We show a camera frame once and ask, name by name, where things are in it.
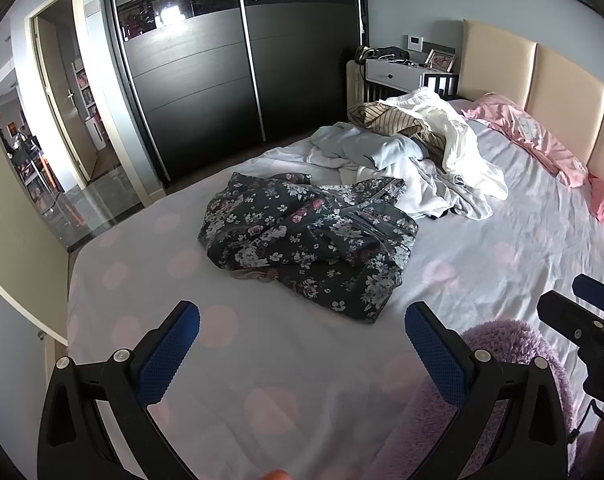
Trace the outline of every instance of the door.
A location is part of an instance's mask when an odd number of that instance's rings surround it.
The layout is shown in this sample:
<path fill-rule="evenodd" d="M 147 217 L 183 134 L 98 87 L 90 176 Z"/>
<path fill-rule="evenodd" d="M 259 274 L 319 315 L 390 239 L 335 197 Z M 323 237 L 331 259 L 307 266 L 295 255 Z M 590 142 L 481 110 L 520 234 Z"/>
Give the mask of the door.
<path fill-rule="evenodd" d="M 357 0 L 244 0 L 268 141 L 346 119 Z"/>
<path fill-rule="evenodd" d="M 240 0 L 116 0 L 130 75 L 169 179 L 262 142 Z"/>
<path fill-rule="evenodd" d="M 80 176 L 88 182 L 98 158 L 97 150 L 73 102 L 55 25 L 36 17 L 34 28 L 36 50 L 49 105 L 57 119 L 71 159 L 76 164 Z"/>

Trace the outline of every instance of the white nightstand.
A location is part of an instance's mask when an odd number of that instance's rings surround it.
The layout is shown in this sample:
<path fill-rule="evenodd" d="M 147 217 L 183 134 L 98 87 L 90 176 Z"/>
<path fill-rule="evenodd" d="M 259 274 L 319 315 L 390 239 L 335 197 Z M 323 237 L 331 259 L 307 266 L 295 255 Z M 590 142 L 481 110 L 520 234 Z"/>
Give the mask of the white nightstand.
<path fill-rule="evenodd" d="M 457 93 L 458 75 L 420 66 L 367 59 L 366 80 L 367 85 L 383 85 L 402 92 L 426 86 L 437 92 L 442 99 L 451 100 L 455 99 Z"/>

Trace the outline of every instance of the upholstered headboard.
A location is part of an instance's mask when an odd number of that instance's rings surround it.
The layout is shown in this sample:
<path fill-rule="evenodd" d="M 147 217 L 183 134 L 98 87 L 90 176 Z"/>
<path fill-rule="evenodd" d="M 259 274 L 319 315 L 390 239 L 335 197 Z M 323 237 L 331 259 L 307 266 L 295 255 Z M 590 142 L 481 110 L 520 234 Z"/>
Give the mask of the upholstered headboard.
<path fill-rule="evenodd" d="M 604 83 L 547 46 L 464 21 L 458 95 L 502 94 L 604 179 Z"/>

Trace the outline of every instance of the sliding wardrobe door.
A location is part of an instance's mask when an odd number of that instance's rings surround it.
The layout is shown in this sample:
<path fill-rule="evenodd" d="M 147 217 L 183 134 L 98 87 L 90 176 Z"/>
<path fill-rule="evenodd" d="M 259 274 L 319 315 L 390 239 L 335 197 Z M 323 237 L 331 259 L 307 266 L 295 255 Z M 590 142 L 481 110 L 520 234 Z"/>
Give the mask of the sliding wardrobe door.
<path fill-rule="evenodd" d="M 244 0 L 267 140 L 345 118 L 357 0 Z"/>
<path fill-rule="evenodd" d="M 170 179 L 262 142 L 240 0 L 115 3 L 152 149 Z"/>

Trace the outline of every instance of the pile of clothes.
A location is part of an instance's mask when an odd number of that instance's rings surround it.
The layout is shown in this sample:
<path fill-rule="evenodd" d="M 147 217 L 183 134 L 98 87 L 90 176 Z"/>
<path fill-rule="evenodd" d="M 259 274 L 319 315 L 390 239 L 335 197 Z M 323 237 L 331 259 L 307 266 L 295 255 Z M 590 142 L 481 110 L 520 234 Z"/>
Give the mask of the pile of clothes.
<path fill-rule="evenodd" d="M 350 111 L 319 128 L 306 162 L 338 168 L 341 186 L 310 175 L 234 173 L 207 206 L 199 241 L 241 279 L 277 280 L 322 306 L 375 322 L 411 255 L 416 218 L 448 210 L 481 220 L 506 199 L 499 168 L 450 104 L 426 88 Z"/>
<path fill-rule="evenodd" d="M 343 184 L 403 179 L 407 192 L 397 207 L 413 218 L 453 210 L 483 220 L 492 215 L 487 196 L 508 196 L 504 174 L 482 158 L 475 132 L 428 88 L 358 105 L 349 119 L 319 128 L 306 161 L 338 168 Z"/>
<path fill-rule="evenodd" d="M 310 175 L 234 173 L 207 206 L 198 240 L 236 278 L 278 280 L 305 298 L 375 322 L 402 285 L 418 226 L 393 205 L 397 178 L 313 186 Z"/>

